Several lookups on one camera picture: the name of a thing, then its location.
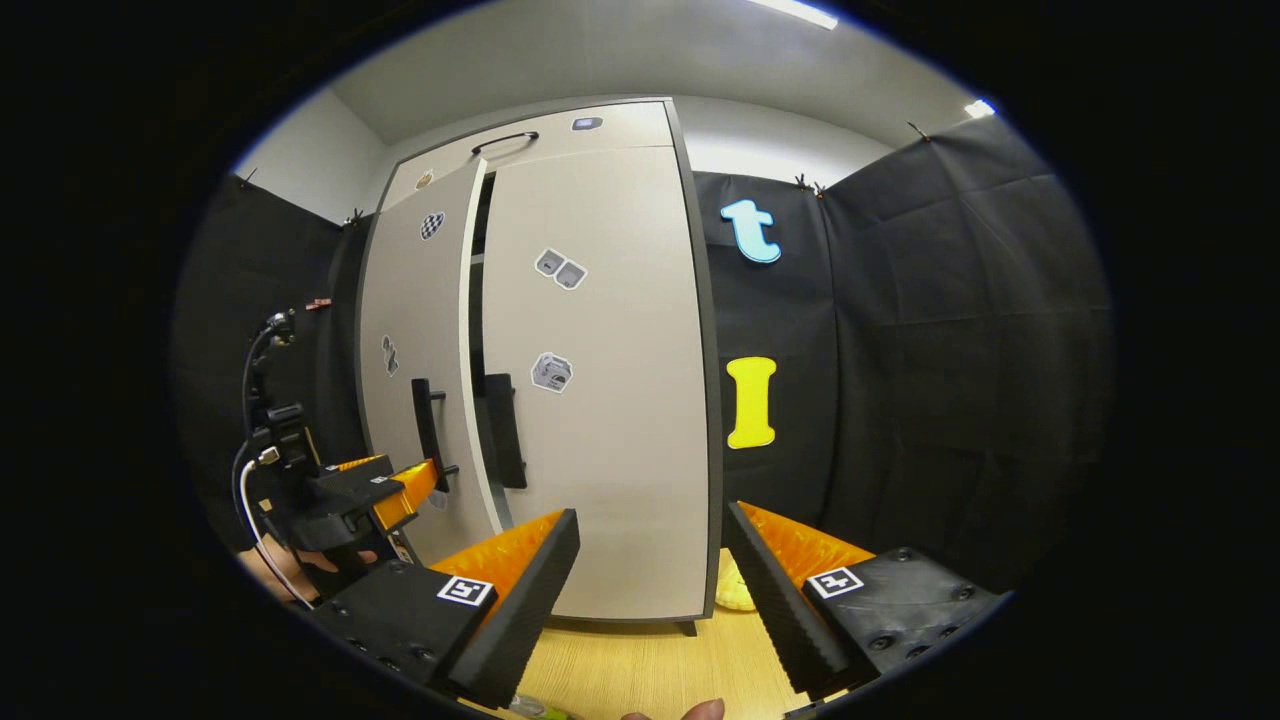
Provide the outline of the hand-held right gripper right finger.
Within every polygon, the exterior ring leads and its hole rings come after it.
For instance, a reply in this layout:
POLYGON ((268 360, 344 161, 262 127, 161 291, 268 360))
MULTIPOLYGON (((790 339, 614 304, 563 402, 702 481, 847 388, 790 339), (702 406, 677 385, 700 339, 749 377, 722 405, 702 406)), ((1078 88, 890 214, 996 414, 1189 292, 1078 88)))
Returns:
POLYGON ((741 501, 724 542, 791 687, 814 701, 918 665, 1009 601, 910 546, 873 553, 741 501))

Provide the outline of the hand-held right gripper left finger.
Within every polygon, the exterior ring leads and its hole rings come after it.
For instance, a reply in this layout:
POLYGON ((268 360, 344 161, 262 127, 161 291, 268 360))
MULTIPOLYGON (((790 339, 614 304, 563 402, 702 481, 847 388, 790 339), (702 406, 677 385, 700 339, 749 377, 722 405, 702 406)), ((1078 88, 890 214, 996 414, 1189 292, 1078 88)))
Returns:
POLYGON ((561 509, 429 566, 389 560, 310 619, 407 683, 507 708, 579 550, 579 515, 561 509))

